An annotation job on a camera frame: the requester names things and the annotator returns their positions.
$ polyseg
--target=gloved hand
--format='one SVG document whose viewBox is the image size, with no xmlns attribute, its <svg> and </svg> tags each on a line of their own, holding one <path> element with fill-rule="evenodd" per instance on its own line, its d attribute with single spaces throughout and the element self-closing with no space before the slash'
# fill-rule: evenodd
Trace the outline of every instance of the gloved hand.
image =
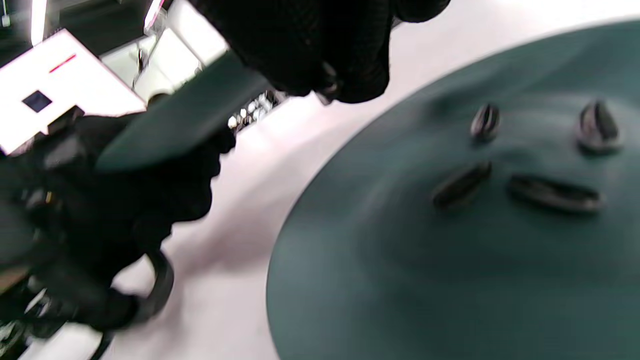
<svg viewBox="0 0 640 360">
<path fill-rule="evenodd" d="M 108 288 L 114 276 L 149 249 L 159 249 L 176 222 L 202 218 L 212 201 L 211 179 L 220 173 L 220 155 L 235 147 L 224 129 L 186 155 L 133 172 L 100 174 L 94 164 L 107 144 L 137 114 L 120 118 L 83 117 L 62 131 L 36 141 L 26 153 L 2 161 L 15 169 L 16 202 L 27 206 L 37 191 L 60 209 L 31 217 L 45 233 L 64 234 L 67 259 L 94 282 Z M 113 292 L 111 309 L 88 311 L 80 322 L 99 331 L 125 325 L 135 299 Z"/>
<path fill-rule="evenodd" d="M 190 1 L 278 90 L 356 103 L 387 88 L 394 17 L 427 21 L 450 0 Z"/>
</svg>

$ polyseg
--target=white floor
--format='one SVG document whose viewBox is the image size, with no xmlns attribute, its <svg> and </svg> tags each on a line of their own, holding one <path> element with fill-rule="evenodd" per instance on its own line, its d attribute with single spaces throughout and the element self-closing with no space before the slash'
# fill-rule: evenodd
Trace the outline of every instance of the white floor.
<svg viewBox="0 0 640 360">
<path fill-rule="evenodd" d="M 549 33 L 622 18 L 640 18 L 640 1 L 452 0 L 431 22 L 403 24 L 392 36 L 384 96 L 329 107 L 315 97 L 293 99 L 240 134 L 213 182 L 211 214 L 176 226 L 165 244 L 177 278 L 164 313 L 119 336 L 104 360 L 277 360 L 265 307 L 271 248 L 298 195 L 342 144 L 416 88 L 464 64 Z M 149 289 L 151 271 L 138 264 L 118 281 Z M 68 326 L 23 359 L 85 360 L 97 341 Z"/>
</svg>

